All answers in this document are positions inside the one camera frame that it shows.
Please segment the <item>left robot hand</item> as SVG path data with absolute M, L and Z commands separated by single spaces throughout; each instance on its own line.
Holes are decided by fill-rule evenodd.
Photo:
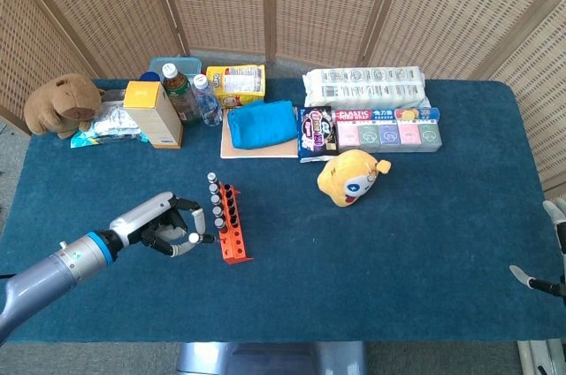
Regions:
M 203 208 L 172 192 L 155 195 L 118 216 L 109 229 L 125 248 L 140 242 L 169 257 L 182 256 L 196 245 L 215 241 L 206 233 Z

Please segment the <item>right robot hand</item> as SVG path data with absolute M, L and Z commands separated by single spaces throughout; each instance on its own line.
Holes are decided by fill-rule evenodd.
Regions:
M 562 266 L 565 266 L 565 200 L 562 198 L 556 198 L 553 201 L 545 200 L 543 208 L 554 225 L 556 238 L 562 253 Z M 561 282 L 553 283 L 532 277 L 516 265 L 511 265 L 509 269 L 515 278 L 529 289 L 538 290 L 565 301 L 565 277 L 562 277 Z

